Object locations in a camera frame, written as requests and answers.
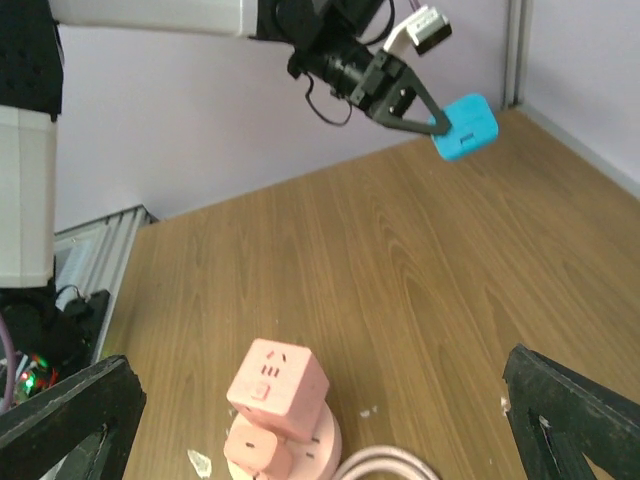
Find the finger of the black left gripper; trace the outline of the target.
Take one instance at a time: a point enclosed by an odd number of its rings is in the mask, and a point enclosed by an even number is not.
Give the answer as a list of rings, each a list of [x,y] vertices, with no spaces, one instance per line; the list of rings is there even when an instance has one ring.
[[[436,103],[433,99],[429,91],[426,89],[424,84],[421,82],[416,73],[410,68],[407,68],[407,86],[416,94],[416,97],[419,98],[424,106],[428,109],[433,121],[430,121],[429,118],[425,123],[435,124],[437,121],[448,119],[450,122],[450,130],[452,128],[451,121],[445,114],[445,112],[441,109],[441,107]]]
[[[431,124],[390,117],[388,119],[384,119],[382,121],[382,125],[390,129],[426,136],[443,136],[450,131],[450,122],[447,118],[437,121],[435,124]]]

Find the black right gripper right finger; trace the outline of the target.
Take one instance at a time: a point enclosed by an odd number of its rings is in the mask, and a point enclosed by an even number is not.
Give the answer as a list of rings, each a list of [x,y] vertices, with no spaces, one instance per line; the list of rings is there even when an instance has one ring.
[[[589,378],[516,345],[503,379],[506,412],[529,479],[639,477],[639,405]]]

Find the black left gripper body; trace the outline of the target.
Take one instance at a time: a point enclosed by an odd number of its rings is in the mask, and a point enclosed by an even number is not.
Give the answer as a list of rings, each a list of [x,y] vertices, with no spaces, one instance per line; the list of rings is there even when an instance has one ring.
[[[404,115],[418,91],[415,72],[380,49],[349,95],[349,103],[380,125],[408,125]]]

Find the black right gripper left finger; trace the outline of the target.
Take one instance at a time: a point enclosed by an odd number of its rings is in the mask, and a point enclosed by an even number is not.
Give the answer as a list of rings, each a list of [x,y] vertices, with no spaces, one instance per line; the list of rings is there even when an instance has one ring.
[[[1,415],[1,477],[121,479],[145,404],[124,355],[77,372]]]

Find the blue square plug adapter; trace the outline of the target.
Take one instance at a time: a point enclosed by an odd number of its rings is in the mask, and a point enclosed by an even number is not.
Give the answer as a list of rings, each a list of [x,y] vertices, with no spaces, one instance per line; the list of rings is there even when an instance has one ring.
[[[456,161],[493,143],[499,125],[486,98],[478,93],[465,95],[445,106],[443,112],[451,123],[446,135],[432,141],[446,161]]]

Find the small pink usb charger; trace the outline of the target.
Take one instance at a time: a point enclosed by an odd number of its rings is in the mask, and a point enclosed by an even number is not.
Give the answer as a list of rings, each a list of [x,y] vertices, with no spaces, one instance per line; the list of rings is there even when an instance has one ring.
[[[252,425],[234,428],[223,453],[251,477],[287,479],[293,466],[293,456],[285,442],[275,433]]]

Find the pink cube socket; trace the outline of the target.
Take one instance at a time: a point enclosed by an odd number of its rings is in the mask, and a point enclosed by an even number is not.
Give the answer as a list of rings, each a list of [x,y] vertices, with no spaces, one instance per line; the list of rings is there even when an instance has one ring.
[[[309,348],[257,338],[226,399],[252,424],[309,443],[328,390],[328,377]]]

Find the pink round socket base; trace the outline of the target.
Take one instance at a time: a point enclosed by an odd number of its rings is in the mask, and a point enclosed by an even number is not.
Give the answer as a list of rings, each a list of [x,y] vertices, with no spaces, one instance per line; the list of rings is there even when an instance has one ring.
[[[342,435],[336,417],[325,403],[310,443],[287,439],[293,465],[290,479],[332,479],[342,454]]]

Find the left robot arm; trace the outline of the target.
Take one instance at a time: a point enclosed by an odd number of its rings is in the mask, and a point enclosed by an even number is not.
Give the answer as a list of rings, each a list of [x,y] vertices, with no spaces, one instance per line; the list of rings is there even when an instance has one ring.
[[[57,121],[64,54],[60,25],[187,32],[291,46],[290,75],[325,82],[333,95],[389,129],[443,136],[452,127],[401,53],[447,39],[449,20],[423,6],[361,35],[376,1],[5,1],[1,5],[1,341],[64,364],[86,344],[57,307],[53,223]]]

